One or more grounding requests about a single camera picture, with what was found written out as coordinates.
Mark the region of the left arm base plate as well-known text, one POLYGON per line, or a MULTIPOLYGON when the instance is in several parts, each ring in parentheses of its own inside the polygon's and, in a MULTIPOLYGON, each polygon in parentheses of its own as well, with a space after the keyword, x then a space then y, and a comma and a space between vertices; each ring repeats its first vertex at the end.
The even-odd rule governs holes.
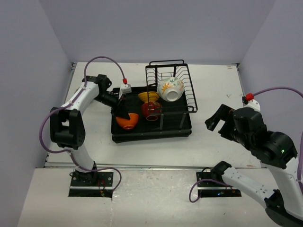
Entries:
POLYGON ((70 173, 71 183, 69 197, 100 197, 112 198, 113 177, 111 171, 83 173, 74 171, 70 173))

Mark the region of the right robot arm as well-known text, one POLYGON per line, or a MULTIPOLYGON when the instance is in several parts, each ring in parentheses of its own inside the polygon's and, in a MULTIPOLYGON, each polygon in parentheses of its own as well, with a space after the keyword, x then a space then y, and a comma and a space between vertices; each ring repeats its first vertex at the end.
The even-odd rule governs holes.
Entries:
POLYGON ((282 132, 269 131, 259 111, 251 107, 232 109, 221 105, 205 121, 213 131, 218 122, 221 137, 241 144, 272 174, 273 189, 243 175, 227 162, 221 161, 211 170, 211 180, 221 186, 233 186, 257 201, 266 214, 282 227, 303 225, 303 193, 298 178, 299 158, 292 139, 282 132))

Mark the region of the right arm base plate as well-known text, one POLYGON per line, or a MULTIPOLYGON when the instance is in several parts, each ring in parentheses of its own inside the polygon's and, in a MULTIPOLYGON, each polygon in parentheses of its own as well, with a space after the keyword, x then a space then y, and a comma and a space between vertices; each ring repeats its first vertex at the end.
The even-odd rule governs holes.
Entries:
POLYGON ((197 202, 201 198, 227 198, 241 197, 239 189, 232 186, 226 186, 211 177, 211 168, 205 167, 196 172, 196 183, 193 184, 189 191, 189 201, 197 202))

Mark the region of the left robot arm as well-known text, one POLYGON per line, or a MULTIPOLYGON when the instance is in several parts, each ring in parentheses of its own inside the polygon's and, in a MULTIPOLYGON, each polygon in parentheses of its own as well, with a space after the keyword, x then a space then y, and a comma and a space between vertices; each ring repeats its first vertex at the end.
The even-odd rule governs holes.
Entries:
POLYGON ((51 141, 68 152, 79 172, 81 179, 93 186, 98 182, 96 164, 88 154, 84 141, 86 137, 82 115, 89 104, 96 100, 111 108, 115 117, 130 119, 124 97, 117 97, 107 89, 112 85, 111 80, 103 74, 86 76, 72 98, 60 108, 52 108, 50 116, 51 141))

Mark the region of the orange bowl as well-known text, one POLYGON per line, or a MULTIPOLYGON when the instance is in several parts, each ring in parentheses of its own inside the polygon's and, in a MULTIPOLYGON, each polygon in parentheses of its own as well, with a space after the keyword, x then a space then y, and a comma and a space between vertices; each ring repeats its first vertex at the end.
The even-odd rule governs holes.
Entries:
POLYGON ((135 128, 139 121, 139 115, 136 113, 129 113, 130 119, 116 117, 116 122, 124 130, 132 130, 135 128))

